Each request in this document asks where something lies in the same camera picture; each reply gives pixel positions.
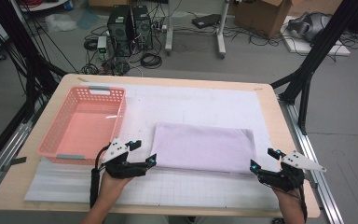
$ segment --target towel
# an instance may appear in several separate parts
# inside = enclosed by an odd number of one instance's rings
[[[155,153],[158,167],[247,175],[256,156],[252,130],[169,122],[156,126]]]

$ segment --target cardboard box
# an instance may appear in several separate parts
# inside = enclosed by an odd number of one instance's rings
[[[272,38],[280,32],[290,7],[302,0],[255,0],[240,2],[234,23],[257,35]]]
[[[237,14],[237,8],[238,8],[238,4],[235,4],[234,1],[230,0],[227,14],[235,16],[235,14]]]
[[[322,12],[333,15],[342,0],[306,0],[290,8],[289,15],[299,17],[304,12]]]
[[[89,0],[89,6],[92,9],[110,11],[114,5],[130,5],[131,0]]]

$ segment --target aluminum extrusion rail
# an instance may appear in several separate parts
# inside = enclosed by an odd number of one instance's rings
[[[287,110],[287,114],[290,117],[290,122],[295,130],[297,141],[301,147],[302,153],[304,156],[308,157],[310,160],[318,162],[316,155],[313,151],[312,145],[310,144],[310,139],[307,135],[304,135],[301,132],[301,129],[297,125],[298,113],[294,105],[284,105]],[[342,216],[339,213],[337,204],[333,198],[333,195],[330,191],[330,188],[327,185],[327,181],[322,172],[310,171],[312,180],[318,184],[318,194],[324,206],[324,211],[331,224],[343,224]]]
[[[41,105],[36,103],[35,111],[41,109]],[[25,143],[28,135],[34,127],[34,120],[39,116],[38,113],[33,114],[27,122],[22,122],[6,142],[5,146],[0,152],[0,177],[5,174],[7,168],[10,167],[12,160],[17,156]]]

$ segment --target computer tower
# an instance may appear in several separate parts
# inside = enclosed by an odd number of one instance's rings
[[[136,6],[132,8],[133,23],[135,27],[135,38],[138,49],[152,49],[151,20],[147,6]]]
[[[131,56],[131,42],[134,39],[134,31],[130,7],[128,5],[114,5],[107,22],[107,28],[112,40],[114,55],[118,57]]]

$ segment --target wooden table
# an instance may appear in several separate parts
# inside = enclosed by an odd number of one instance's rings
[[[34,126],[18,158],[26,157],[25,163],[13,165],[0,185],[0,210],[29,211],[89,211],[87,203],[45,203],[23,200],[34,178],[40,156],[36,150],[46,134],[49,124],[59,110],[62,100],[73,85],[82,82],[121,83],[133,85],[174,86],[209,88],[222,90],[254,91],[257,94],[263,116],[268,128],[271,144],[274,148],[292,151],[296,149],[273,89],[268,84],[148,78],[148,77],[105,77],[87,75],[67,75],[54,92],[39,121]],[[320,209],[310,184],[304,184],[309,217],[318,217]],[[165,214],[182,216],[238,216],[238,217],[280,217],[280,211],[262,211],[252,209],[218,209],[202,207],[172,207],[152,205],[116,205],[111,212],[133,214]]]

